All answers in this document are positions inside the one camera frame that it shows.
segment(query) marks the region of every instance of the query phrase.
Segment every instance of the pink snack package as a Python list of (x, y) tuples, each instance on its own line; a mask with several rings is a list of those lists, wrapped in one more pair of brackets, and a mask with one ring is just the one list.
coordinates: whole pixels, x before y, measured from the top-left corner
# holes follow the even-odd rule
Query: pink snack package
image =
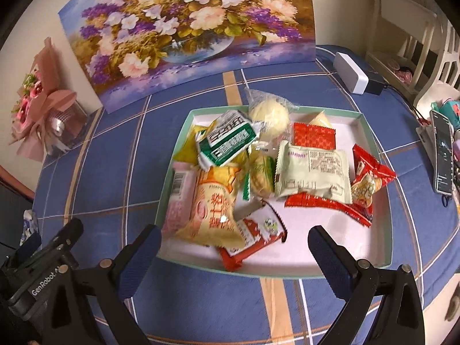
[(190, 163), (174, 162), (174, 179), (162, 228), (165, 237), (174, 236), (190, 221), (197, 172)]

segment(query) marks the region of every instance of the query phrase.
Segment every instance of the tray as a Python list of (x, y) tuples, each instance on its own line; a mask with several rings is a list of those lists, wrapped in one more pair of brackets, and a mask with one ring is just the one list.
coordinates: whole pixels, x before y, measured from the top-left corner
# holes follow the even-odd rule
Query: tray
[[(247, 106), (204, 108), (190, 111), (180, 131), (173, 155), (183, 146), (190, 126), (210, 125), (218, 116), (230, 109), (248, 112)], [(313, 113), (324, 111), (336, 129), (337, 149), (347, 152), (350, 179), (355, 177), (352, 147), (359, 144), (374, 157), (379, 157), (372, 132), (364, 116), (347, 110), (314, 108), (302, 106), (291, 114), (297, 122), (308, 123)], [(155, 224), (162, 227), (169, 193), (171, 192), (173, 170), (170, 162), (158, 205)], [(257, 252), (244, 261), (243, 268), (233, 275), (251, 277), (277, 277), (284, 279), (323, 277), (307, 245), (311, 227), (322, 225), (339, 244), (345, 246), (356, 258), (366, 258), (375, 267), (388, 267), (392, 263), (393, 234), (390, 203), (386, 188), (373, 197), (373, 224), (371, 228), (360, 225), (346, 214), (323, 208), (285, 208), (284, 201), (271, 200), (288, 230), (286, 243), (277, 242)], [(247, 212), (239, 206), (237, 199), (235, 215)], [(228, 273), (223, 269), (220, 255), (215, 248), (189, 244), (179, 239), (164, 239), (158, 256), (170, 262), (207, 271)]]

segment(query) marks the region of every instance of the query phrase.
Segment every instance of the red snack package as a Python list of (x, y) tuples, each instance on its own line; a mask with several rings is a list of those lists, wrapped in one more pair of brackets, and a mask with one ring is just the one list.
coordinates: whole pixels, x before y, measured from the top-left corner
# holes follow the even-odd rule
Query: red snack package
[(288, 231), (279, 215), (268, 202), (262, 201), (262, 203), (263, 206), (260, 209), (236, 222), (236, 226), (245, 239), (244, 248), (218, 248), (224, 267), (229, 272), (240, 269), (244, 259), (277, 240), (286, 241)]
[(372, 224), (372, 195), (396, 178), (396, 173), (380, 164), (376, 158), (355, 144), (353, 147), (356, 178), (351, 183), (353, 204), (345, 205), (341, 202), (299, 193), (289, 196), (285, 206), (326, 207), (340, 210), (362, 225), (370, 227)]
[(335, 130), (317, 125), (294, 123), (294, 145), (335, 149)]

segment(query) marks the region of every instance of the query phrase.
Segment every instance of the tablecloth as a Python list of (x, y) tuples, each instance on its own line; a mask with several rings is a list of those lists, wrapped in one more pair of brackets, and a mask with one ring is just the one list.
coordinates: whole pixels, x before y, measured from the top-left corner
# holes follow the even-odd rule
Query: tablecloth
[[(113, 258), (155, 220), (163, 180), (190, 110), (247, 104), (248, 86), (298, 105), (361, 111), (383, 162), (398, 179), (388, 186), (393, 227), (390, 268), (410, 264), (425, 308), (460, 261), (455, 203), (444, 208), (432, 190), (432, 167), (415, 133), (417, 122), (393, 91), (351, 95), (334, 72), (336, 51), (317, 47), (316, 62), (260, 66), (178, 85), (112, 114), (95, 112), (84, 142), (59, 159), (47, 157), (34, 210), (46, 243), (77, 216), (84, 234), (73, 248), (82, 268)], [(380, 300), (375, 298), (355, 344), (365, 339)], [(325, 279), (249, 278), (201, 271), (156, 258), (129, 309), (158, 344), (317, 344), (340, 312)], [(108, 344), (115, 344), (102, 312), (93, 311)]]

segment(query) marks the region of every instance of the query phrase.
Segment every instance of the barcode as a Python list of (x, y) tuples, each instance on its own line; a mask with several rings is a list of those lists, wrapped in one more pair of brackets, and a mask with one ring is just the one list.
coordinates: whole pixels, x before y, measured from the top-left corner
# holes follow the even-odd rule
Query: barcode
[(172, 190), (171, 190), (171, 196), (180, 196), (181, 191), (182, 191), (182, 184), (183, 180), (185, 178), (184, 172), (177, 172), (174, 174), (174, 181), (172, 182)]

